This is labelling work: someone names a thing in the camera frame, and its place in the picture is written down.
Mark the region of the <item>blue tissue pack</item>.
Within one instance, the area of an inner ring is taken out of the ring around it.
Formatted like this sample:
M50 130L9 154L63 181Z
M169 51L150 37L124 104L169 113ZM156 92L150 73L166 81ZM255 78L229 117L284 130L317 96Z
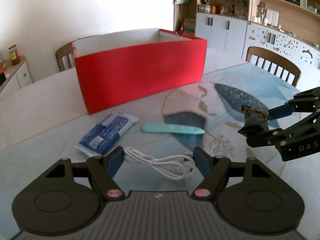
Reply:
M124 112L109 114L95 125L74 147L88 157L104 156L139 119Z

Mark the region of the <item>white side cabinet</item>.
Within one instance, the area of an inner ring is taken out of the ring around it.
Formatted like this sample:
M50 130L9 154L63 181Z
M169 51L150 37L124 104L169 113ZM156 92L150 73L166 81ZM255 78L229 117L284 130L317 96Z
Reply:
M1 99L33 83L25 56L20 56L20 63L17 65L12 65L11 60L5 60L3 63L5 65L4 74L7 79L1 85Z

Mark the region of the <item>white wall cabinet unit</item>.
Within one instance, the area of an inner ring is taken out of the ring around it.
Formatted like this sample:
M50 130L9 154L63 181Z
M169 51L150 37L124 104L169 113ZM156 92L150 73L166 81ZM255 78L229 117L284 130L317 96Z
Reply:
M174 30L207 39L207 72L244 62L251 46L319 68L319 0L188 0Z

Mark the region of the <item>mint green flat case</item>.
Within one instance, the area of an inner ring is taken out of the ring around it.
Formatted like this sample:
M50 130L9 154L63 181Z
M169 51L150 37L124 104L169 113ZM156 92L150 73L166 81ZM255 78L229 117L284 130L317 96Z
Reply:
M177 124L158 124L145 122L141 126L145 133L177 133L177 134L204 134L205 130L195 126L177 125Z

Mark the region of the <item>brown wooden chair far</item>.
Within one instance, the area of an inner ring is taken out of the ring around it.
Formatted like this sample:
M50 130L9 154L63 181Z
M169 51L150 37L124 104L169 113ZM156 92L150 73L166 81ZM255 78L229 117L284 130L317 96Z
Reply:
M55 52L55 58L60 72L75 67L73 49L73 43L69 42Z

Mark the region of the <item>red cardboard box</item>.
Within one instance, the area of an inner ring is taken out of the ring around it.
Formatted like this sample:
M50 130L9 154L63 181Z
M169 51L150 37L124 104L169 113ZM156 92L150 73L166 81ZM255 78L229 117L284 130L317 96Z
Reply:
M71 43L88 114L200 81L207 40L164 29L129 30Z

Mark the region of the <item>red lid sauce jar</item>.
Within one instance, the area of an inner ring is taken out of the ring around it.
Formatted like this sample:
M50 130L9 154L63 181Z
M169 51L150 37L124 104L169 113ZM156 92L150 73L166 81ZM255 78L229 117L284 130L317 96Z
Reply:
M10 58L12 65L15 66L20 63L20 57L17 51L17 45L12 45L9 47L9 53L10 53Z

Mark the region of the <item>dark brown small figurine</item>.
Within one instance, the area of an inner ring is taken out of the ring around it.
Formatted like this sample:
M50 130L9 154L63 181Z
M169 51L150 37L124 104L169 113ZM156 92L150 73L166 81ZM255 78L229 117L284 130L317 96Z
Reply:
M269 130L270 115L268 111L248 105L242 105L241 110L244 112L245 123L240 131L251 133L253 131L266 132Z

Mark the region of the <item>brown wooden chair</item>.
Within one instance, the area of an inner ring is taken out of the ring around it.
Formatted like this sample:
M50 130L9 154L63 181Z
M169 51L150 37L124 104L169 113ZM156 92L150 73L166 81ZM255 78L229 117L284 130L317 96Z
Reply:
M55 58L60 72L75 67L73 49L73 43L69 42L55 52Z
M301 71L290 60L264 48L249 47L246 61L296 87Z

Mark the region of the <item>round glass table mat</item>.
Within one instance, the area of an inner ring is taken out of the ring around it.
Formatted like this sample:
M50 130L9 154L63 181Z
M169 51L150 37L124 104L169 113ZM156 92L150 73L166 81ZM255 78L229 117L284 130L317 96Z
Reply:
M266 110L257 98L243 90L214 82L197 82L173 90L163 101L162 116L166 124L195 126L201 135L175 134L189 150L200 146L209 155L223 155L232 161L248 157L268 163L277 156L274 147L251 148L239 134L245 117L242 105Z

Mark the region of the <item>brown wooden chair right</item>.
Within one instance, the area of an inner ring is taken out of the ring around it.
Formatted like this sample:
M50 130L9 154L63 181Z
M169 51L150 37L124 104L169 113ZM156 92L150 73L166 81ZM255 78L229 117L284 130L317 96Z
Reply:
M296 87L301 71L290 60L264 48L249 47L246 61Z

